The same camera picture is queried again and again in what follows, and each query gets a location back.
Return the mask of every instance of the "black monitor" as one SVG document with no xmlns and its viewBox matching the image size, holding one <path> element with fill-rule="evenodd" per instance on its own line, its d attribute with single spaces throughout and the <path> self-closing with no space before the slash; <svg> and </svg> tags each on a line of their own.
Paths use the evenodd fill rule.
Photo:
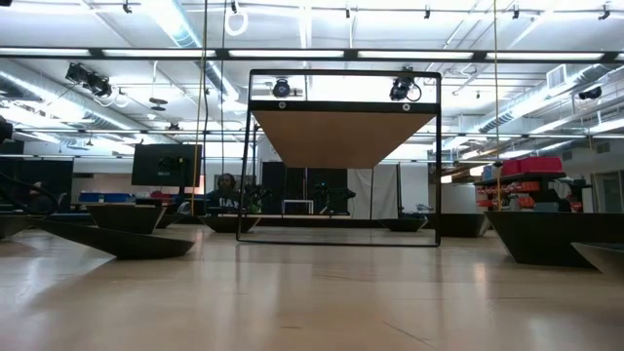
<svg viewBox="0 0 624 351">
<path fill-rule="evenodd" d="M 201 158 L 201 145 L 137 145 L 133 185 L 199 186 Z"/>
</svg>

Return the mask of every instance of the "white curtain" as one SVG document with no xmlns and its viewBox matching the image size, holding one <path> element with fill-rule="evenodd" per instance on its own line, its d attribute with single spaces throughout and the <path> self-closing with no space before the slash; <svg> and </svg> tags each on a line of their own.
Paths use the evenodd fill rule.
<svg viewBox="0 0 624 351">
<path fill-rule="evenodd" d="M 372 170 L 349 170 L 347 186 L 357 195 L 349 202 L 349 212 L 355 219 L 369 219 L 371 211 L 372 180 L 372 219 L 397 218 L 397 167 L 377 165 Z"/>
</svg>

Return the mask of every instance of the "wooden floor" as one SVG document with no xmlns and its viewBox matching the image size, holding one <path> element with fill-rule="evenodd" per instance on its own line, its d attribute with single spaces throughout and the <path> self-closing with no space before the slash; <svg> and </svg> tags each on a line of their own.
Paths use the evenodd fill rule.
<svg viewBox="0 0 624 351">
<path fill-rule="evenodd" d="M 115 261 L 37 231 L 0 243 L 0 350 L 624 347 L 624 286 L 516 264 L 493 235 L 439 249 L 237 245 L 188 225 L 169 235 L 197 244 L 179 259 Z"/>
</svg>

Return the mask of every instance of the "dark shirt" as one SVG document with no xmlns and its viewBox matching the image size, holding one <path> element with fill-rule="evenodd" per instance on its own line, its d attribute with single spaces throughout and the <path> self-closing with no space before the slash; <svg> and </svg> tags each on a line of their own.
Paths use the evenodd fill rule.
<svg viewBox="0 0 624 351">
<path fill-rule="evenodd" d="M 52 199 L 45 195 L 33 195 L 29 208 L 37 213 L 48 213 L 52 210 L 54 204 Z"/>
<path fill-rule="evenodd" d="M 208 206 L 238 209 L 240 194 L 232 190 L 217 189 L 206 194 Z"/>
</svg>

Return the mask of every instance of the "man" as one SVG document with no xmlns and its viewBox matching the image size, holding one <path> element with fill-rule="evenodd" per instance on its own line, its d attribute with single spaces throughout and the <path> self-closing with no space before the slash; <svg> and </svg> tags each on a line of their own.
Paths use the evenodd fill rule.
<svg viewBox="0 0 624 351">
<path fill-rule="evenodd" d="M 33 185 L 40 188 L 43 186 L 43 184 L 44 183 L 42 181 L 37 181 Z M 44 214 L 44 213 L 51 211 L 52 208 L 54 207 L 52 199 L 50 199 L 49 196 L 43 195 L 40 192 L 35 191 L 35 190 L 30 190 L 29 195 L 30 195 L 30 204 L 28 207 L 34 212 Z"/>
<path fill-rule="evenodd" d="M 206 194 L 210 207 L 238 209 L 239 193 L 235 191 L 236 179 L 234 175 L 223 174 L 218 178 L 218 188 Z"/>
</svg>

